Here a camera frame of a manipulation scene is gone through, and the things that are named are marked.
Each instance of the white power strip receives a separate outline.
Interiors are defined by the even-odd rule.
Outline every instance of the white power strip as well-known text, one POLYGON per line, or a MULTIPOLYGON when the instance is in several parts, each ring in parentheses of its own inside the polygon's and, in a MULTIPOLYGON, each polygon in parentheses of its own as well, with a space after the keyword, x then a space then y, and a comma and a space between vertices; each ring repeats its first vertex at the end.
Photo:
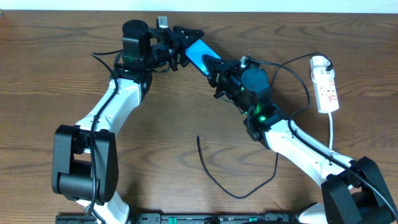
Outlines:
POLYGON ((335 71, 327 71, 330 62, 324 56, 314 56, 310 60, 311 79, 315 87, 315 97, 319 113, 331 113, 339 108, 335 86, 335 71))

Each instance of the white wall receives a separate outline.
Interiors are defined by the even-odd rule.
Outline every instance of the white wall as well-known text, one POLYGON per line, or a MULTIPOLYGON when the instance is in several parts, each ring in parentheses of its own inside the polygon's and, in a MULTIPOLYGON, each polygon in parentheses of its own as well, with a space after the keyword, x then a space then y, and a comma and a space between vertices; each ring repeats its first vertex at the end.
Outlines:
POLYGON ((398 13, 398 0, 0 0, 0 9, 398 13))

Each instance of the wooden table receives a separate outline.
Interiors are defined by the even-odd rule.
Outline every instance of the wooden table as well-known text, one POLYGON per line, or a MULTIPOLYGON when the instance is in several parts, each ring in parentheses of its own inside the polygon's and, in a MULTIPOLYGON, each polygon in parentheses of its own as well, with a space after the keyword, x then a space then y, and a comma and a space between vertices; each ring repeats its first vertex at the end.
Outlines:
MULTIPOLYGON (((55 215, 83 211, 52 192, 54 132, 83 118, 108 86, 108 71, 90 52, 122 48, 124 22, 141 19, 154 27, 161 15, 171 26, 202 29, 205 42, 225 59, 250 53, 282 63, 311 52, 329 56, 340 100, 333 113, 335 150, 375 160, 398 200, 396 15, 5 11, 0 18, 0 223, 53 223, 55 215)), ((314 96, 308 60, 289 67, 314 96)), ((275 72, 265 69, 269 76, 275 72)), ((276 178, 254 195, 227 196, 201 168, 197 134, 210 172, 237 195, 272 175, 275 153, 251 141, 244 116, 214 99, 215 89, 192 65, 153 79, 117 140, 118 192, 125 201, 165 213, 262 213, 322 202, 319 187, 284 157, 276 178)), ((274 98, 288 113, 306 104, 302 86, 285 71, 274 98)), ((317 113, 315 97, 296 122, 327 143, 328 117, 317 113)))

